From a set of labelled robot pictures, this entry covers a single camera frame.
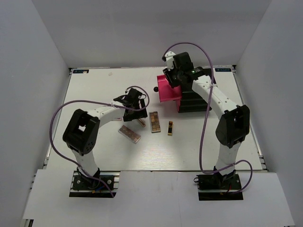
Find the rose gold lipstick tube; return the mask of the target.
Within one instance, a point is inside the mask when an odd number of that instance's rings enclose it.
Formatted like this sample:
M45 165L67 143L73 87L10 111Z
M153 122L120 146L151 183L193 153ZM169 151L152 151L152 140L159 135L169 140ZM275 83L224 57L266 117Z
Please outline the rose gold lipstick tube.
M137 121L139 122L139 124L142 126L142 127L145 127L146 126L146 123L144 120L142 119L137 119Z

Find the pink drawer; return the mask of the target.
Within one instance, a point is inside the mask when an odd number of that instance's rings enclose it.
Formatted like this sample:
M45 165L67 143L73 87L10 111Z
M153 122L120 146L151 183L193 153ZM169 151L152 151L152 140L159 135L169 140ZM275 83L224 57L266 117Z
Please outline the pink drawer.
M172 88L165 75L157 76L158 93L160 102L176 101L182 98L181 87Z

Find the black drawer organizer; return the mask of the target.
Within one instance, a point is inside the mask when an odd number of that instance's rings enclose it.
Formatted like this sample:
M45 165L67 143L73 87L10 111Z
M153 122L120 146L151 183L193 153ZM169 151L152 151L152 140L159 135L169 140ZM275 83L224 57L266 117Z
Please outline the black drawer organizer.
M207 109L207 102L192 89L192 84L181 84L181 98L176 101L179 113L204 112Z

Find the gold black lipstick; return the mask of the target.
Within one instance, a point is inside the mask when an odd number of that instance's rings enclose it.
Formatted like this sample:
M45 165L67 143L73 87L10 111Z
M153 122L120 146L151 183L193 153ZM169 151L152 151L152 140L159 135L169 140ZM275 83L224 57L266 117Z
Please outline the gold black lipstick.
M173 133L173 121L169 121L168 123L168 135L172 136Z

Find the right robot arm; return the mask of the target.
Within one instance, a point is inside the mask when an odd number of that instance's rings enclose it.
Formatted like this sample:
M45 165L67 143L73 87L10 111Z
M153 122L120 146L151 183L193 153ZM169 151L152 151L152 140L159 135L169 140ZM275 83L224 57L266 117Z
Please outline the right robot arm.
M214 184L226 188L235 173L236 157L241 143L250 131L250 110L228 98L217 86L214 78L202 67L194 67L189 54L172 51L163 56L163 73L172 88L184 86L202 97L217 115L219 123L215 135L220 142L219 155L214 166Z

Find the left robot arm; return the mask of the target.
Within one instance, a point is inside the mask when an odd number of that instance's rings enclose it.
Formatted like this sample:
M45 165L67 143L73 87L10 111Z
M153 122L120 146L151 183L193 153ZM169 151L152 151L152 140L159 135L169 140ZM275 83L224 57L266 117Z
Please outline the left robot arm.
M100 108L75 110L63 133L62 139L75 155L80 172L85 175L84 183L91 189L100 183L99 168L92 152L99 128L119 118L130 122L147 117L144 99L148 95L138 89L138 86L131 86L111 103L100 103Z

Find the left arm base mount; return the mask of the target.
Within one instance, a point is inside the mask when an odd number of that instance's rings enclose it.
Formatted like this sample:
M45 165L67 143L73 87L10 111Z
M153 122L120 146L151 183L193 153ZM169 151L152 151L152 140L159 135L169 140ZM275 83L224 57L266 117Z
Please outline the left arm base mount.
M99 172L104 183L83 175L79 170L73 172L69 197L72 198L114 198L119 186L119 172Z

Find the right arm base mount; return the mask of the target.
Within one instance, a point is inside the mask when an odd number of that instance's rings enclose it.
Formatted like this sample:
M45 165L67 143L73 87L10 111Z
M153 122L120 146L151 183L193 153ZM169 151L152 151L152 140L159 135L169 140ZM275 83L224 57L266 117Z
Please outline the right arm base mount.
M229 179L222 179L218 174L197 175L194 178L197 185L199 201L242 201L243 194L240 177L234 174Z

